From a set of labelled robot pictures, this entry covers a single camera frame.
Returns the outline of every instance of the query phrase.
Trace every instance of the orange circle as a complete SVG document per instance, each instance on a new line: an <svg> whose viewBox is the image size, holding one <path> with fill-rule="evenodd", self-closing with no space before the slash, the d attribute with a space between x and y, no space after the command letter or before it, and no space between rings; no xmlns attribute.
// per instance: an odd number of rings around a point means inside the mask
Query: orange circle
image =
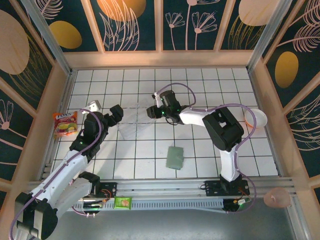
<svg viewBox="0 0 320 240"><path fill-rule="evenodd" d="M132 9L136 18L138 18L144 13L147 4L146 0L97 0L97 3L105 15L120 22L130 19L130 17L126 17L125 6L129 14L130 9Z"/></svg>

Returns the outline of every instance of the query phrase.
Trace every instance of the metal base plate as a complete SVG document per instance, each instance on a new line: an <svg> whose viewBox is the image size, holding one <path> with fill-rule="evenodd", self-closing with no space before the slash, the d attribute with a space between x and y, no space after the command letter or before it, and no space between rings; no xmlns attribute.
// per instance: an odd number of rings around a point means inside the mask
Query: metal base plate
<svg viewBox="0 0 320 240"><path fill-rule="evenodd" d="M231 189L230 191L225 191L221 186L220 180L205 181L205 193L207 197L225 197L225 196L242 196L242 192L238 188ZM242 180L240 186L245 194L250 195L248 181Z"/></svg>

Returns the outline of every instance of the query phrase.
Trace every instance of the snack bag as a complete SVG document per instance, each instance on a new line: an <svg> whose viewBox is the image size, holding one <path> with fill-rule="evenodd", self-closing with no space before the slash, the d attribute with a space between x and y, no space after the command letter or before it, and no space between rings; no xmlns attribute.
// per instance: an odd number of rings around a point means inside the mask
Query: snack bag
<svg viewBox="0 0 320 240"><path fill-rule="evenodd" d="M54 136L63 137L77 133L77 112L54 113Z"/></svg>

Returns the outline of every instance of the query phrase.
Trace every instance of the white tile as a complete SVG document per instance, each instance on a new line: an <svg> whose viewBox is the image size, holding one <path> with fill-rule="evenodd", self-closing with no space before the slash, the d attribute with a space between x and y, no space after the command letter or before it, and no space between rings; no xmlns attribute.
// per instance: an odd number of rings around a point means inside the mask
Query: white tile
<svg viewBox="0 0 320 240"><path fill-rule="evenodd" d="M245 115L242 111L242 107L228 107L229 111L232 113L232 115L235 117L235 119L238 120L238 122L244 122L245 121Z"/></svg>
<svg viewBox="0 0 320 240"><path fill-rule="evenodd" d="M92 82L106 82L108 78L108 70L94 70Z"/></svg>
<svg viewBox="0 0 320 240"><path fill-rule="evenodd" d="M135 179L154 179L155 178L154 159L136 159L135 160Z"/></svg>
<svg viewBox="0 0 320 240"><path fill-rule="evenodd" d="M117 141L116 144L116 159L134 159L136 151L135 141Z"/></svg>
<svg viewBox="0 0 320 240"><path fill-rule="evenodd" d="M122 81L108 81L105 94L121 94L122 83Z"/></svg>
<svg viewBox="0 0 320 240"><path fill-rule="evenodd" d="M185 68L172 68L171 80L187 80L187 74Z"/></svg>
<svg viewBox="0 0 320 240"><path fill-rule="evenodd" d="M238 93L222 93L224 104L239 104Z"/></svg>
<svg viewBox="0 0 320 240"><path fill-rule="evenodd" d="M267 138L252 138L252 147L255 156L271 156L272 152Z"/></svg>
<svg viewBox="0 0 320 240"><path fill-rule="evenodd" d="M138 94L122 94L121 107L122 108L136 108L138 104Z"/></svg>
<svg viewBox="0 0 320 240"><path fill-rule="evenodd" d="M151 81L155 80L155 70L154 69L140 69L139 81Z"/></svg>
<svg viewBox="0 0 320 240"><path fill-rule="evenodd" d="M238 155L240 157L250 157L254 156L254 151L252 150L250 139L245 141L238 149Z"/></svg>
<svg viewBox="0 0 320 240"><path fill-rule="evenodd" d="M190 103L194 103L194 96L192 94L189 94ZM196 93L195 94L196 103L194 107L206 107L207 106L207 98L204 93Z"/></svg>
<svg viewBox="0 0 320 240"><path fill-rule="evenodd" d="M87 95L89 93L90 82L76 82L72 95Z"/></svg>
<svg viewBox="0 0 320 240"><path fill-rule="evenodd" d="M167 123L155 125L155 139L174 139L174 126Z"/></svg>
<svg viewBox="0 0 320 240"><path fill-rule="evenodd" d="M240 96L241 103L243 105L246 105L246 106L257 105L256 97L253 92L246 92L246 93L240 92L239 96Z"/></svg>
<svg viewBox="0 0 320 240"><path fill-rule="evenodd" d="M250 80L235 80L236 87L239 93L253 92Z"/></svg>
<svg viewBox="0 0 320 240"><path fill-rule="evenodd" d="M154 159L155 158L155 141L136 141L135 150L136 159Z"/></svg>
<svg viewBox="0 0 320 240"><path fill-rule="evenodd" d="M188 80L202 80L201 68L187 68L186 76Z"/></svg>
<svg viewBox="0 0 320 240"><path fill-rule="evenodd" d="M191 88L194 93L205 92L204 82L202 80L188 80L188 87Z"/></svg>
<svg viewBox="0 0 320 240"><path fill-rule="evenodd" d="M79 70L76 75L76 82L91 82L92 70Z"/></svg>
<svg viewBox="0 0 320 240"><path fill-rule="evenodd" d="M173 127L174 129L174 139L193 139L192 125L181 125L178 124Z"/></svg>
<svg viewBox="0 0 320 240"><path fill-rule="evenodd" d="M256 156L260 176L278 176L278 170L272 156Z"/></svg>
<svg viewBox="0 0 320 240"><path fill-rule="evenodd" d="M244 68L232 68L235 79L249 79L247 69Z"/></svg>
<svg viewBox="0 0 320 240"><path fill-rule="evenodd" d="M95 155L96 159L115 159L116 141L103 141L100 150Z"/></svg>
<svg viewBox="0 0 320 240"><path fill-rule="evenodd" d="M210 139L209 133L204 126L192 125L194 139Z"/></svg>
<svg viewBox="0 0 320 240"><path fill-rule="evenodd" d="M155 125L154 124L138 124L137 125L137 140L154 140L155 139Z"/></svg>
<svg viewBox="0 0 320 240"><path fill-rule="evenodd" d="M188 93L176 93L175 98L178 100L181 106L190 104Z"/></svg>
<svg viewBox="0 0 320 240"><path fill-rule="evenodd" d="M105 95L104 97L104 104L103 104L103 108L104 109L110 109L113 106L119 104L120 105L120 101L121 101L121 95L118 94L112 94L112 95Z"/></svg>
<svg viewBox="0 0 320 240"><path fill-rule="evenodd" d="M202 76L204 80L217 80L218 73L216 68L202 68Z"/></svg>
<svg viewBox="0 0 320 240"><path fill-rule="evenodd" d="M108 82L122 81L123 79L124 79L124 70L123 69L109 70Z"/></svg>
<svg viewBox="0 0 320 240"><path fill-rule="evenodd" d="M216 158L215 157L197 158L196 170L197 170L198 178L218 177Z"/></svg>
<svg viewBox="0 0 320 240"><path fill-rule="evenodd" d="M104 105L105 95L89 95L86 101L86 105L89 105L92 101L97 101L100 103L101 107Z"/></svg>
<svg viewBox="0 0 320 240"><path fill-rule="evenodd" d="M135 174L134 159L116 159L113 179L133 179Z"/></svg>
<svg viewBox="0 0 320 240"><path fill-rule="evenodd" d="M234 80L220 80L220 86L223 93L237 92L237 86Z"/></svg>
<svg viewBox="0 0 320 240"><path fill-rule="evenodd" d="M140 81L139 82L139 94L150 94L151 95L154 92L155 92L155 82L154 81Z"/></svg>
<svg viewBox="0 0 320 240"><path fill-rule="evenodd" d="M154 123L154 119L151 119L150 117L148 117L146 108L138 108L137 122L139 124Z"/></svg>
<svg viewBox="0 0 320 240"><path fill-rule="evenodd" d="M138 85L138 81L124 81L122 87L122 94L137 94Z"/></svg>
<svg viewBox="0 0 320 240"><path fill-rule="evenodd" d="M155 141L155 157L167 158L168 148L174 146L174 140L156 140Z"/></svg>
<svg viewBox="0 0 320 240"><path fill-rule="evenodd" d="M194 140L195 157L214 157L214 145L211 139L195 139Z"/></svg>
<svg viewBox="0 0 320 240"><path fill-rule="evenodd" d="M171 81L155 81L155 91L159 91L160 89L164 88L165 86L171 84ZM171 90L171 86L168 86L163 91Z"/></svg>
<svg viewBox="0 0 320 240"><path fill-rule="evenodd" d="M105 81L91 82L89 94L105 94L106 84Z"/></svg>
<svg viewBox="0 0 320 240"><path fill-rule="evenodd" d="M183 148L183 157L194 158L195 157L195 147L193 140L175 140L175 147Z"/></svg>
<svg viewBox="0 0 320 240"><path fill-rule="evenodd" d="M188 83L186 80L183 81L173 81L172 83L179 83L179 84L184 84L186 86L188 86ZM172 91L174 91L175 94L187 94L188 93L188 88L186 88L185 86L179 85L179 84L174 84L172 85Z"/></svg>
<svg viewBox="0 0 320 240"><path fill-rule="evenodd" d="M243 131L244 131L244 134L242 135L242 137L243 138L248 137L249 133L248 133L247 124L244 121L239 122L239 123L240 123L240 125L241 125L241 127L243 128Z"/></svg>
<svg viewBox="0 0 320 240"><path fill-rule="evenodd" d="M231 68L218 68L217 71L220 80L234 79L234 74Z"/></svg>
<svg viewBox="0 0 320 240"><path fill-rule="evenodd" d="M259 176L255 157L253 156L240 156L238 158L238 167L242 173L247 176Z"/></svg>
<svg viewBox="0 0 320 240"><path fill-rule="evenodd" d="M205 96L208 107L217 107L224 104L221 93L206 93Z"/></svg>
<svg viewBox="0 0 320 240"><path fill-rule="evenodd" d="M118 124L118 141L136 140L137 124Z"/></svg>
<svg viewBox="0 0 320 240"><path fill-rule="evenodd" d="M98 175L100 179L109 180L114 177L115 160L96 160L94 163L93 173Z"/></svg>
<svg viewBox="0 0 320 240"><path fill-rule="evenodd" d="M82 109L86 107L88 95L73 95L71 97L69 109Z"/></svg>
<svg viewBox="0 0 320 240"><path fill-rule="evenodd" d="M248 126L248 130L249 132L251 132L253 128ZM267 137L267 134L264 127L256 128L253 135L251 136L251 138L266 138L266 137Z"/></svg>
<svg viewBox="0 0 320 240"><path fill-rule="evenodd" d="M171 80L170 69L156 69L155 80Z"/></svg>
<svg viewBox="0 0 320 240"><path fill-rule="evenodd" d="M158 158L155 160L155 177L157 179L174 179L176 170L166 167L167 159Z"/></svg>
<svg viewBox="0 0 320 240"><path fill-rule="evenodd" d="M108 135L105 137L105 140L117 140L118 127L112 126L108 128Z"/></svg>
<svg viewBox="0 0 320 240"><path fill-rule="evenodd" d="M139 80L139 69L125 69L123 80L124 81L138 81Z"/></svg>
<svg viewBox="0 0 320 240"><path fill-rule="evenodd" d="M206 93L221 93L220 82L218 80L205 80L203 82Z"/></svg>
<svg viewBox="0 0 320 240"><path fill-rule="evenodd" d="M185 158L183 167L176 171L177 178L196 178L196 160L194 158Z"/></svg>
<svg viewBox="0 0 320 240"><path fill-rule="evenodd" d="M121 124L133 124L137 122L138 110L136 108L126 108L123 110Z"/></svg>
<svg viewBox="0 0 320 240"><path fill-rule="evenodd" d="M58 152L56 154L55 159L59 160L59 159L64 159L67 152L70 150L70 146L71 146L72 142L71 141L62 141L59 144L59 148L58 148Z"/></svg>

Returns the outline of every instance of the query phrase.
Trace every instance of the green snack packet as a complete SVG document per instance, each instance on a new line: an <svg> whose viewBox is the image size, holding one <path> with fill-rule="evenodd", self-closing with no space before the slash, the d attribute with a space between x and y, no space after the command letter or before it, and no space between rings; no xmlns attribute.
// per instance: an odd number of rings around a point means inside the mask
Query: green snack packet
<svg viewBox="0 0 320 240"><path fill-rule="evenodd" d="M116 196L114 198L114 209L130 209L132 197Z"/></svg>

